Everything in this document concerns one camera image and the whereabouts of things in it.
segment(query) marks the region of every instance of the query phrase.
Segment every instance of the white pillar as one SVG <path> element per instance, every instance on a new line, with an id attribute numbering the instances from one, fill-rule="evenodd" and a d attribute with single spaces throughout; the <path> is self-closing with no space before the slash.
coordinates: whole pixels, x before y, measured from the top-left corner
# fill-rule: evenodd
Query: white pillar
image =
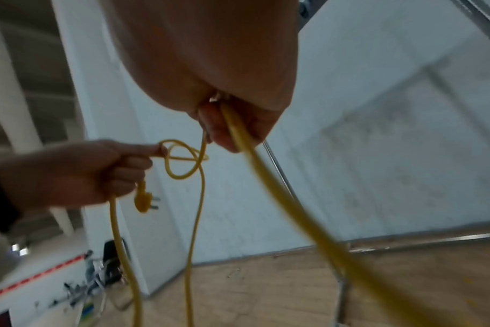
<path id="1" fill-rule="evenodd" d="M 53 6 L 86 137 L 144 142 L 118 61 L 111 62 L 97 2 L 53 0 Z M 152 193 L 164 198 L 154 170 L 147 173 L 146 181 Z M 149 294 L 182 270 L 186 249 L 165 201 L 158 211 L 140 214 L 128 196 L 118 201 L 117 214 L 141 291 Z M 89 245 L 101 254 L 105 241 L 112 238 L 108 206 L 86 208 L 83 216 Z"/>
<path id="2" fill-rule="evenodd" d="M 0 124 L 13 150 L 31 152 L 43 147 L 30 110 L 13 70 L 10 55 L 0 32 Z M 73 225 L 63 209 L 52 208 L 52 215 L 64 234 L 73 234 Z"/>

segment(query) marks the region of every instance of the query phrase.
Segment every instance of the skin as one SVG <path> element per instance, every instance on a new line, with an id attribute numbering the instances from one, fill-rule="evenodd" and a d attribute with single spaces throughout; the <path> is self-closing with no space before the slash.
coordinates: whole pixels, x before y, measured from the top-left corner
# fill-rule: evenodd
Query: skin
<path id="1" fill-rule="evenodd" d="M 132 192 L 152 167 L 150 158 L 166 152 L 158 145 L 99 140 L 0 157 L 0 185 L 21 212 L 102 204 Z"/>
<path id="2" fill-rule="evenodd" d="M 236 152 L 217 103 L 231 95 L 254 142 L 290 104 L 297 70 L 297 1 L 100 0 L 125 67 L 148 96 L 185 112 L 208 141 Z"/>

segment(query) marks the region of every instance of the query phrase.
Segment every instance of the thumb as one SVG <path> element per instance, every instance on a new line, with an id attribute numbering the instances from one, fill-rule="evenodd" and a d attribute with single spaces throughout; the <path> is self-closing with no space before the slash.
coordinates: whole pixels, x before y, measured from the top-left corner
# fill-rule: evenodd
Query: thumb
<path id="1" fill-rule="evenodd" d="M 121 156 L 165 157 L 168 150 L 159 144 L 129 144 L 116 141 L 104 141 Z"/>

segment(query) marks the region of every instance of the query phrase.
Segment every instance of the wooden floor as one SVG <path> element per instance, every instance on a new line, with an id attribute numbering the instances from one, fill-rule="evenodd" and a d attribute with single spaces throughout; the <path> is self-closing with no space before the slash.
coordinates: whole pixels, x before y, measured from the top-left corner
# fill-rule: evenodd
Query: wooden floor
<path id="1" fill-rule="evenodd" d="M 490 326 L 490 244 L 364 255 L 394 285 L 472 326 Z M 193 276 L 195 325 L 329 327 L 338 287 L 314 251 L 198 267 Z M 186 326 L 182 278 L 144 302 L 145 327 Z M 132 311 L 108 311 L 101 327 L 130 326 Z M 405 326 L 350 287 L 341 323 Z"/>

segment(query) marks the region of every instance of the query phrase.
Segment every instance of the yellow extension cord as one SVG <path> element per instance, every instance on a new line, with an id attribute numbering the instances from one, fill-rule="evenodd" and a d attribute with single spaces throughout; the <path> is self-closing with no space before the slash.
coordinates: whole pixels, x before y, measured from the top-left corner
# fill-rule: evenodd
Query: yellow extension cord
<path id="1" fill-rule="evenodd" d="M 435 312 L 427 309 L 425 306 L 414 301 L 410 296 L 402 293 L 400 290 L 393 287 L 390 283 L 380 278 L 377 274 L 367 268 L 361 261 L 350 255 L 338 242 L 333 240 L 322 227 L 320 227 L 314 219 L 310 217 L 304 209 L 295 202 L 285 189 L 279 184 L 277 179 L 268 170 L 262 160 L 259 158 L 251 145 L 250 136 L 246 128 L 243 126 L 239 116 L 228 107 L 225 103 L 221 103 L 220 109 L 223 113 L 230 134 L 237 148 L 245 154 L 250 166 L 255 171 L 257 177 L 263 182 L 270 195 L 277 201 L 279 206 L 292 219 L 292 221 L 317 245 L 317 248 L 328 260 L 332 266 L 339 269 L 348 280 L 352 283 L 363 287 L 375 299 L 377 299 L 388 312 L 392 312 L 394 316 L 405 321 L 408 326 L 412 327 L 454 327 L 459 326 L 453 322 L 447 321 L 439 317 Z M 193 234 L 191 236 L 190 250 L 187 257 L 186 269 L 184 275 L 185 297 L 186 297 L 186 317 L 188 327 L 193 327 L 193 305 L 191 298 L 191 257 L 197 236 L 197 227 L 204 202 L 205 178 L 201 163 L 208 159 L 205 156 L 206 142 L 202 138 L 200 151 L 188 146 L 186 143 L 178 140 L 165 140 L 160 144 L 172 143 L 168 148 L 168 153 L 164 158 L 164 165 L 167 174 L 173 179 L 186 179 L 192 176 L 197 170 L 200 171 L 201 190 L 200 203 L 198 205 L 197 215 L 193 226 Z M 183 147 L 187 149 L 193 158 L 172 157 L 171 150 L 174 147 Z M 195 161 L 193 168 L 183 174 L 175 175 L 170 169 L 170 160 Z M 151 194 L 146 193 L 144 183 L 138 185 L 136 192 L 136 207 L 140 212 L 146 212 L 151 204 Z M 123 249 L 123 243 L 118 229 L 116 217 L 116 199 L 110 200 L 110 222 L 114 233 L 116 250 L 118 257 L 121 260 L 123 271 L 126 274 L 132 295 L 134 298 L 134 323 L 133 327 L 142 326 L 142 303 L 139 293 L 139 285 L 136 277 L 132 272 L 127 255 Z"/>

